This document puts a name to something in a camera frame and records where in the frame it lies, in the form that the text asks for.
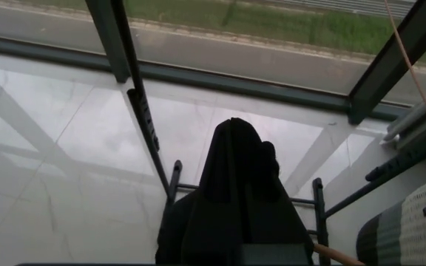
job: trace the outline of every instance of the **orange cable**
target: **orange cable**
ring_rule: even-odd
[[[420,87],[420,83],[419,83],[419,81],[416,78],[415,72],[413,71],[413,66],[410,63],[410,60],[408,59],[407,53],[405,52],[404,44],[402,43],[402,39],[400,38],[399,32],[397,31],[396,24],[393,21],[393,16],[392,16],[391,9],[389,8],[388,0],[384,0],[384,3],[385,3],[385,8],[388,11],[390,23],[392,24],[393,33],[396,36],[397,43],[399,44],[400,51],[402,52],[402,55],[404,56],[405,63],[407,64],[407,67],[410,70],[410,73],[412,75],[412,79],[415,82],[415,84],[417,86],[417,89],[419,90],[420,96],[422,97],[422,100],[423,100],[423,102],[425,103],[425,106],[426,106],[426,97],[425,97],[425,94],[423,93],[422,88]]]

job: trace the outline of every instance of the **wooden stick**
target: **wooden stick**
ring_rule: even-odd
[[[353,259],[337,250],[331,249],[321,244],[315,243],[314,251],[320,255],[327,256],[328,258],[333,259],[343,265],[364,265],[364,263],[357,259]]]

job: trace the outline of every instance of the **brown wire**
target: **brown wire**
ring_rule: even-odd
[[[422,88],[420,87],[420,83],[419,83],[419,81],[416,78],[415,72],[413,71],[413,66],[410,63],[410,60],[408,59],[407,53],[405,52],[404,44],[402,43],[402,39],[400,38],[399,32],[397,31],[396,24],[393,21],[393,16],[392,16],[391,9],[389,8],[388,0],[384,0],[384,3],[385,3],[385,9],[388,11],[390,23],[392,24],[393,33],[396,36],[397,43],[399,44],[400,51],[402,52],[402,55],[404,56],[405,63],[407,64],[407,67],[410,70],[410,73],[412,75],[412,79],[415,82],[415,84],[417,86],[417,89],[419,90],[420,96],[422,97],[422,100],[423,100],[423,102],[424,102],[424,104],[426,106],[426,97],[425,97],[425,94],[423,93]]]

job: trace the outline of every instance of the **glossy floor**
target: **glossy floor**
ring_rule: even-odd
[[[275,145],[290,196],[311,198],[315,177],[325,185],[359,179],[330,196],[341,200],[394,153],[379,144],[387,126],[380,121],[353,127],[330,112],[158,81],[145,86],[167,176],[181,160],[182,183],[198,184],[214,128],[230,117]],[[0,56],[1,266],[154,261],[166,196],[126,105],[130,87],[109,73]],[[313,211],[299,212],[314,229]]]

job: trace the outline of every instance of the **metal railing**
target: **metal railing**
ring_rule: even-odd
[[[295,5],[298,7],[322,8],[340,10],[350,13],[386,16],[387,11],[383,1],[377,0],[266,0],[283,5]],[[413,6],[413,1],[390,1],[389,7],[396,18],[404,18]]]

